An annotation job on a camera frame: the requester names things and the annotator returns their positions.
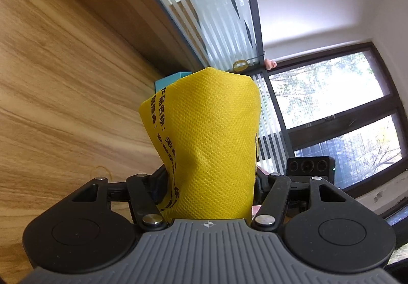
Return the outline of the yellow fabric shopping bag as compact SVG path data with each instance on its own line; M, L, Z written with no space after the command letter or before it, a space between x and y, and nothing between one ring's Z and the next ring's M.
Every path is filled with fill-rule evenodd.
M251 77L208 67L138 111L169 174L158 206L165 219L250 221L261 115Z

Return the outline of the yellow rubber band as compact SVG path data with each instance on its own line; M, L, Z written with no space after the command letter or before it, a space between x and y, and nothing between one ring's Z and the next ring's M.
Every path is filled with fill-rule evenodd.
M102 165L98 165L98 166L94 167L91 170L90 178L91 179L103 179L103 178L105 178L108 181L113 181L113 174L111 173L111 171L108 168L106 168L106 167L104 167Z

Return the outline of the dark framed window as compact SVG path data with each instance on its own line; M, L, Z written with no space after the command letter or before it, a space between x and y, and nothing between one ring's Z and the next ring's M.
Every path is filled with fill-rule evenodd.
M290 157L330 156L335 185L359 197L407 169L407 114L372 42L249 75L261 94L257 163L265 171L284 173Z

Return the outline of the light blue cardboard box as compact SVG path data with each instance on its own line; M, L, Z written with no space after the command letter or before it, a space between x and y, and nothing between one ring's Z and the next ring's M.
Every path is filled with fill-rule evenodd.
M188 76L190 74L191 74L191 72L177 72L175 74L172 74L170 76L166 76L164 78L161 78L161 79L157 80L154 83L155 92L158 92L161 89L166 88L168 85L170 85L170 84L176 82L177 80L179 80L179 79L181 79L183 77L186 77L186 76Z

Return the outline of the pink figurine on partition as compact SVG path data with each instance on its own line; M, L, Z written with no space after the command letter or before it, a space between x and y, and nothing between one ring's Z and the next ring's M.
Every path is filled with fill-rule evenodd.
M274 61L274 60L270 60L270 59L266 58L264 60L264 66L265 66L266 70L270 71L270 70L277 67L277 62Z

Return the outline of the frosted glass partition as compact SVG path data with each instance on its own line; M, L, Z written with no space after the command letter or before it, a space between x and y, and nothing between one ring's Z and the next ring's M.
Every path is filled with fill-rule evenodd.
M265 55L257 0L158 2L203 67L233 72L236 60ZM293 150L264 60L258 67L236 73L251 77L261 95L258 164L267 172L283 174Z

